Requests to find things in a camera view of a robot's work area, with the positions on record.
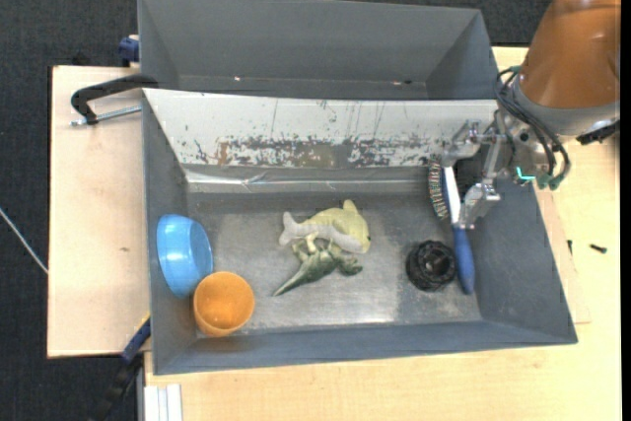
rust stain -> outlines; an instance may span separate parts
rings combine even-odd
[[[217,140],[218,166],[368,168],[423,166],[434,139],[410,135],[403,138],[374,139],[359,136],[344,139],[318,139],[313,136],[270,139],[266,136],[228,137]],[[198,146],[197,159],[205,160]]]
[[[219,144],[219,153],[216,155],[217,165],[227,165],[231,159],[228,158],[228,142],[221,142]]]

cable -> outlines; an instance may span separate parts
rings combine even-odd
[[[39,265],[39,268],[41,268],[41,270],[43,270],[46,273],[46,275],[48,275],[48,269],[46,268],[46,265],[44,265],[43,261],[39,259],[39,256],[37,256],[33,248],[29,246],[29,243],[27,243],[27,240],[20,233],[20,231],[18,230],[18,227],[16,227],[13,224],[13,222],[9,219],[9,216],[5,214],[5,212],[2,210],[2,207],[0,207],[0,215],[2,215],[4,220],[7,222],[7,224],[11,228],[11,230],[13,230],[15,234],[18,236],[18,239],[20,239],[20,242],[24,245],[24,247],[27,249],[29,254],[33,257],[33,259],[37,262],[37,265]]]
[[[509,72],[512,72],[510,78],[506,82],[502,82],[502,79],[501,79],[502,76],[505,74],[508,74]],[[554,177],[555,179],[557,179],[558,182],[560,182],[568,175],[572,167],[572,164],[570,162],[570,157],[568,156],[568,153],[565,150],[565,147],[563,146],[563,144],[559,141],[558,136],[555,133],[553,133],[547,126],[545,126],[545,124],[540,122],[536,117],[529,114],[516,101],[515,89],[512,86],[512,81],[515,78],[515,76],[518,74],[518,72],[519,71],[515,70],[514,68],[509,68],[500,72],[498,74],[497,82],[502,83],[502,90],[498,91],[497,82],[496,82],[496,86],[494,87],[495,95],[498,99],[498,102],[500,102],[500,104],[502,104],[510,114],[514,115],[517,119],[523,121],[524,123],[528,124],[532,128],[534,134],[537,137],[537,140],[543,146],[543,149],[546,152],[546,156],[548,158],[548,164],[549,164],[548,175],[550,177]],[[512,97],[510,99],[502,95],[507,90],[511,91]],[[552,146],[551,150],[550,150],[550,147],[548,146],[548,142],[546,141],[544,135],[550,141],[550,144]],[[560,152],[563,157],[563,168],[561,172],[556,176],[553,175],[553,170],[554,170],[554,167],[556,166],[556,159],[554,157],[553,151]]]

blue handle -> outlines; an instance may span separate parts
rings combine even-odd
[[[456,254],[457,278],[462,286],[462,291],[467,295],[473,293],[475,284],[475,265],[473,264],[473,252],[469,238],[464,228],[455,226],[454,253]]]

green toy dinosaur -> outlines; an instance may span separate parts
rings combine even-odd
[[[317,232],[312,232],[297,243],[292,245],[294,254],[301,260],[301,265],[285,284],[274,292],[274,297],[287,293],[303,284],[313,283],[327,276],[336,268],[347,276],[355,275],[362,271],[362,266],[357,264],[355,256],[349,256],[342,249],[329,240],[326,247],[316,245]]]

black cable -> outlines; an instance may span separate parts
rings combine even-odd
[[[502,81],[502,76],[504,74],[507,74],[508,72],[512,72],[511,76],[509,77],[509,79],[506,80],[506,82]],[[517,74],[518,73],[516,71],[513,71],[512,69],[506,69],[505,71],[502,71],[498,74],[496,86],[494,87],[495,97],[497,101],[504,107],[504,109],[508,111],[509,114],[516,117],[519,121],[522,121],[523,123],[530,126],[537,141],[539,142],[539,144],[541,144],[543,150],[545,151],[545,156],[548,160],[548,175],[552,176],[554,174],[554,168],[556,167],[556,158],[554,157],[554,153],[552,153],[552,150],[548,146],[545,137],[541,133],[541,130],[536,124],[534,124],[533,118],[517,105],[515,99],[509,101],[508,97],[505,97],[503,95],[506,90],[510,88],[509,84],[513,81]],[[498,90],[497,83],[502,84],[501,90]]]
[[[509,79],[506,80],[506,82],[503,82],[502,76],[505,74],[508,74],[509,72],[512,73],[511,76],[509,77]],[[523,121],[524,123],[529,125],[530,128],[532,128],[534,135],[536,136],[537,140],[539,141],[539,143],[541,144],[541,146],[543,147],[546,153],[546,157],[548,159],[548,175],[553,176],[554,168],[556,166],[556,158],[554,157],[553,151],[558,151],[561,153],[561,156],[563,157],[563,169],[561,170],[560,174],[557,177],[565,177],[572,166],[570,162],[570,157],[567,151],[565,150],[565,147],[563,146],[563,144],[559,141],[558,136],[555,133],[553,133],[547,126],[545,126],[545,124],[540,122],[536,117],[529,114],[516,101],[515,89],[511,86],[511,82],[513,81],[515,76],[517,76],[517,74],[518,72],[516,72],[512,68],[509,68],[500,72],[498,74],[496,85],[494,87],[495,96],[498,102],[510,114],[512,114],[514,117],[516,117],[520,121]],[[498,90],[497,83],[502,83],[501,91]],[[512,94],[511,99],[503,95],[507,90],[511,90],[511,94]],[[545,137],[549,139],[549,142],[552,145],[552,150],[550,149],[550,146],[548,145],[548,142],[546,141]]]

